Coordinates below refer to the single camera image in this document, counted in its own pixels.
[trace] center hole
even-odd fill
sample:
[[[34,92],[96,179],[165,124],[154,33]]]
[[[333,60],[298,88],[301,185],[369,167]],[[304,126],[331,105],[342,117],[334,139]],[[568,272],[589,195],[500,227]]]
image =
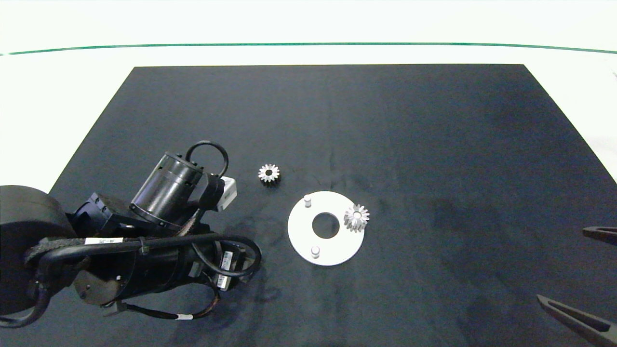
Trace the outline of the center hole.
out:
[[[339,221],[330,213],[320,213],[313,219],[313,231],[320,238],[332,238],[339,232]]]

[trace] white label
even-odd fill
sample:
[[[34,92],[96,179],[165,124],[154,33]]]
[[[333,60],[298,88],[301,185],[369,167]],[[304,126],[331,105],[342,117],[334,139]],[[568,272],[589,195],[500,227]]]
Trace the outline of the white label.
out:
[[[191,320],[193,319],[193,315],[192,314],[182,314],[182,313],[176,313],[178,315],[178,318],[176,318],[176,320]]]
[[[233,258],[233,252],[225,251],[223,253],[223,261],[221,262],[221,268],[223,270],[229,270],[231,268],[231,258]],[[217,287],[221,289],[227,288],[227,283],[229,282],[229,276],[218,275]]]
[[[86,237],[84,245],[100,245],[101,243],[121,243],[122,237]]]

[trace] white disc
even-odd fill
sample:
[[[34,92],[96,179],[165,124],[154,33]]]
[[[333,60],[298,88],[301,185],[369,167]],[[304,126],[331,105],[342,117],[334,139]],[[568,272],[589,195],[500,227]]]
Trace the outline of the white disc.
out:
[[[353,205],[350,199],[333,191],[316,191],[300,199],[291,210],[287,224],[289,241],[296,252],[317,265],[337,265],[354,256],[362,245],[364,232],[345,227],[345,210]],[[321,238],[313,230],[313,219],[321,213],[331,214],[339,221],[339,231],[332,238]]]

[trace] gear teeth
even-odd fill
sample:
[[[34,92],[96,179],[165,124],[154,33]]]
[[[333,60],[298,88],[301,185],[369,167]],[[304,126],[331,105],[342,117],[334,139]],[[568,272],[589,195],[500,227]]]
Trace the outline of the gear teeth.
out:
[[[259,174],[257,177],[263,185],[273,187],[281,181],[281,171],[278,166],[274,164],[265,164],[261,167],[261,169],[259,169]]]
[[[355,232],[363,232],[370,219],[369,215],[368,210],[364,206],[353,205],[345,211],[343,222],[348,229]]]

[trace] green line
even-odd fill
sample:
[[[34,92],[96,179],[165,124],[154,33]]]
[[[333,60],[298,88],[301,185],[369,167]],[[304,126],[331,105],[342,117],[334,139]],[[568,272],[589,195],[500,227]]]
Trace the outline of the green line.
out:
[[[156,44],[110,44],[104,46],[82,46],[66,48],[38,49],[35,51],[10,52],[6,55],[46,53],[59,51],[77,51],[81,49],[102,48],[142,48],[142,47],[220,47],[220,46],[488,46],[488,47],[516,47],[561,49],[563,51],[579,51],[617,54],[617,51],[592,48],[574,48],[559,46],[541,46],[538,44],[511,44],[511,43],[469,43],[469,42],[295,42],[295,43],[156,43]]]

